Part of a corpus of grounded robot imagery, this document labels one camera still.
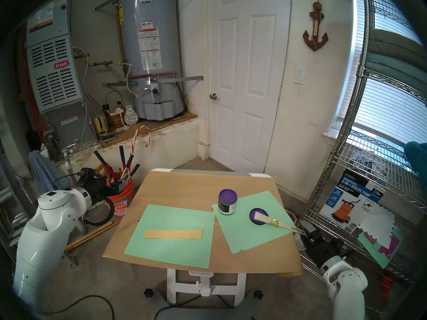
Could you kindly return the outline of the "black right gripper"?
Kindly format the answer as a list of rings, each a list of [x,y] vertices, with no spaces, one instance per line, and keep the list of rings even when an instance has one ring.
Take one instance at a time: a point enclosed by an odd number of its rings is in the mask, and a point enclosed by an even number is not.
[[[336,255],[335,247],[322,234],[316,232],[316,228],[310,222],[301,222],[301,228],[305,231],[303,245],[307,250],[308,257],[314,264],[324,264]]]

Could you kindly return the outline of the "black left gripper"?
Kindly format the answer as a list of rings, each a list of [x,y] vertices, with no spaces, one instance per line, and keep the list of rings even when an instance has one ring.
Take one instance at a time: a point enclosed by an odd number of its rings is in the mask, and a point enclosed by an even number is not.
[[[115,196],[115,191],[123,191],[126,180],[120,179],[113,182],[113,187],[106,184],[107,177],[94,177],[88,181],[88,193],[91,200],[103,200],[106,197]]]

